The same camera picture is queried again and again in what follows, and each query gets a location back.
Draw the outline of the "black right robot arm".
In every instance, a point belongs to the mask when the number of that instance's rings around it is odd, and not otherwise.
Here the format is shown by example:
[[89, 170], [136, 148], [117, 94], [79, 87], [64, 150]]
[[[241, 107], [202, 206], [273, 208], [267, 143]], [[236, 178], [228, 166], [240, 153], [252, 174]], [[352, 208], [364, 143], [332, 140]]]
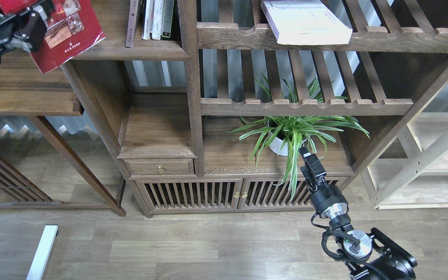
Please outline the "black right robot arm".
[[377, 228], [369, 234], [355, 230], [348, 204], [340, 189], [325, 180], [326, 171], [315, 154], [299, 149], [300, 168], [311, 193], [315, 216], [329, 218], [322, 234], [323, 251], [350, 270], [352, 280], [412, 280], [416, 259]]

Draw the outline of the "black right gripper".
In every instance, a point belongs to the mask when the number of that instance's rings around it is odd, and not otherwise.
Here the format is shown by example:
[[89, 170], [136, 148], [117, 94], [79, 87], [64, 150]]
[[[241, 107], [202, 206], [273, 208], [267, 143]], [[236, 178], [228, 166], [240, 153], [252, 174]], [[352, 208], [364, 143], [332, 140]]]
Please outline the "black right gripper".
[[300, 168], [309, 186], [311, 202], [316, 213], [321, 218], [334, 218], [348, 213], [348, 202], [336, 184], [329, 184], [325, 176], [327, 172], [315, 154], [306, 147], [299, 149], [299, 155], [304, 160]]

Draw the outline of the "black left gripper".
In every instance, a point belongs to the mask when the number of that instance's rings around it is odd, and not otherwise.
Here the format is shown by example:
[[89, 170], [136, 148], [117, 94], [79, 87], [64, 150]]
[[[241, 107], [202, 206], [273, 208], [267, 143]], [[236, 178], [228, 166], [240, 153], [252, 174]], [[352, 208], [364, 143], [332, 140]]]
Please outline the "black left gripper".
[[0, 1], [0, 64], [2, 55], [19, 47], [39, 51], [47, 32], [48, 18], [55, 12], [53, 0], [30, 0], [14, 11], [4, 11]]

